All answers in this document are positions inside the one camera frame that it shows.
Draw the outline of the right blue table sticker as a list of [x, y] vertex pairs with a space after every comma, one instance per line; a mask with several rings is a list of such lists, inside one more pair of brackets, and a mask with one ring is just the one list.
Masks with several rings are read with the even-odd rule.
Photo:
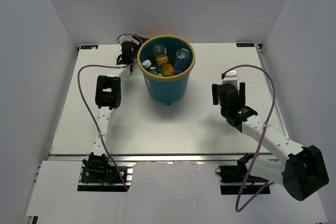
[[254, 47], [254, 43], [251, 42], [237, 42], [236, 43], [237, 47]]

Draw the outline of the left blue table sticker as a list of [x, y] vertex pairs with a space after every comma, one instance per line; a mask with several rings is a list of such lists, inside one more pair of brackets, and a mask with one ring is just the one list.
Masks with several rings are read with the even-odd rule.
[[95, 50], [98, 49], [98, 45], [81, 45], [81, 50]]

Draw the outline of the clear bottle with yellow band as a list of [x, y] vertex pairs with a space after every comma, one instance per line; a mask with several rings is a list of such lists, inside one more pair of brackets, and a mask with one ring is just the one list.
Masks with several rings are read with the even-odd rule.
[[158, 66], [163, 66], [169, 62], [166, 54], [166, 48], [163, 44], [157, 44], [153, 47], [155, 60]]

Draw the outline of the teal bin with yellow rim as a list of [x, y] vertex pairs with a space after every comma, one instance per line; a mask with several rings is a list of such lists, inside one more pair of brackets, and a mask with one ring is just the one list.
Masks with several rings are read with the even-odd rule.
[[[170, 77], [165, 77], [162, 72], [162, 66], [158, 66], [155, 60], [153, 47], [157, 44], [163, 44], [166, 48], [170, 64], [174, 66], [176, 51], [180, 48], [186, 48], [190, 52], [189, 67], [184, 72], [176, 71]], [[157, 102], [170, 105], [178, 101], [185, 93], [188, 79], [195, 65], [195, 51], [191, 44], [186, 40], [172, 36], [162, 35], [147, 40], [138, 51], [138, 66], [144, 76], [149, 95]], [[160, 74], [155, 76], [147, 72], [142, 62], [150, 60], [159, 70]]]

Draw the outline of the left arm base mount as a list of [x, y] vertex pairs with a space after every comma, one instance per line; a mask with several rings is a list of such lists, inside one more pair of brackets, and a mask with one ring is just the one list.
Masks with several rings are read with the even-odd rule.
[[77, 191], [82, 192], [127, 192], [130, 180], [127, 179], [127, 166], [119, 166], [119, 173], [114, 163], [105, 154], [91, 153], [82, 160]]

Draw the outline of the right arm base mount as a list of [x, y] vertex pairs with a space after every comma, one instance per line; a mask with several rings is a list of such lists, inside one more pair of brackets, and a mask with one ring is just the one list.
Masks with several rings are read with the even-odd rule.
[[[242, 182], [247, 172], [247, 162], [251, 161], [254, 154], [248, 153], [237, 161], [236, 165], [222, 165], [215, 169], [215, 174], [219, 176], [221, 195], [238, 195]], [[244, 186], [243, 195], [255, 194], [265, 179], [249, 175]]]

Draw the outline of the orange plastic bottle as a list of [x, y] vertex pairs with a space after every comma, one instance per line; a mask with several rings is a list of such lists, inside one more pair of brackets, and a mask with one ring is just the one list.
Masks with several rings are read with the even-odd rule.
[[165, 63], [162, 66], [162, 72], [165, 77], [170, 77], [175, 72], [174, 66], [170, 63]]

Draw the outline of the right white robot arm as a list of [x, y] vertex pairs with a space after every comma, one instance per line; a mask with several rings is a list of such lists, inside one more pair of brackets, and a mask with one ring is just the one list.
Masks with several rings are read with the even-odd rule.
[[305, 147], [266, 125], [262, 117], [245, 105], [245, 84], [212, 85], [213, 104], [220, 105], [227, 123], [261, 143], [276, 158], [271, 161], [245, 154], [232, 169], [221, 169], [223, 182], [250, 181], [253, 177], [284, 186], [294, 199], [303, 201], [329, 183], [322, 152]]

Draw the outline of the aluminium table front rail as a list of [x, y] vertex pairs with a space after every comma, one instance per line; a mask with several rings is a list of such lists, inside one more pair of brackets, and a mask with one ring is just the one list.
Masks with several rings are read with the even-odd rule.
[[[221, 162], [236, 161], [243, 157], [243, 153], [237, 154], [212, 154], [212, 155], [113, 155], [116, 162]], [[88, 155], [50, 155], [48, 161], [81, 161]]]

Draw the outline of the blue table sticker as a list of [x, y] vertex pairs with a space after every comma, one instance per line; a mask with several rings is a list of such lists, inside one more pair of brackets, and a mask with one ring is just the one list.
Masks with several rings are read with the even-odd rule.
[[237, 42], [236, 43], [237, 47], [254, 47], [254, 43], [251, 42]]
[[81, 45], [81, 50], [95, 50], [98, 49], [98, 45]]

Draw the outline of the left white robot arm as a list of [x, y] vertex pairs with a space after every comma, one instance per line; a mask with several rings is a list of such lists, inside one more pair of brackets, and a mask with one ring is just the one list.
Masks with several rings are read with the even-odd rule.
[[[91, 152], [87, 159], [83, 159], [87, 172], [94, 176], [104, 186], [119, 179], [127, 187], [124, 174], [121, 173], [118, 165], [110, 154], [105, 138], [108, 133], [109, 123], [112, 121], [117, 108], [121, 104], [121, 86], [122, 82], [132, 75], [134, 67], [137, 64], [137, 55], [140, 47], [148, 41], [147, 38], [136, 34], [121, 34], [117, 42], [121, 46], [121, 54], [116, 59], [115, 66], [105, 66], [90, 64], [81, 67], [77, 73], [77, 85], [82, 101], [88, 110], [97, 130], [96, 149]], [[95, 117], [82, 91], [80, 83], [81, 72], [87, 68], [106, 68], [112, 72], [108, 75], [99, 75], [97, 77], [96, 92], [94, 102], [98, 108], [98, 116]]]

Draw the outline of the blue label water bottle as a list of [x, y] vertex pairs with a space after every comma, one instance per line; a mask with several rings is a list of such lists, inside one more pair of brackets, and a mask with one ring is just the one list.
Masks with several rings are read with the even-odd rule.
[[189, 67], [190, 52], [186, 48], [176, 51], [174, 67], [176, 71], [184, 72]]

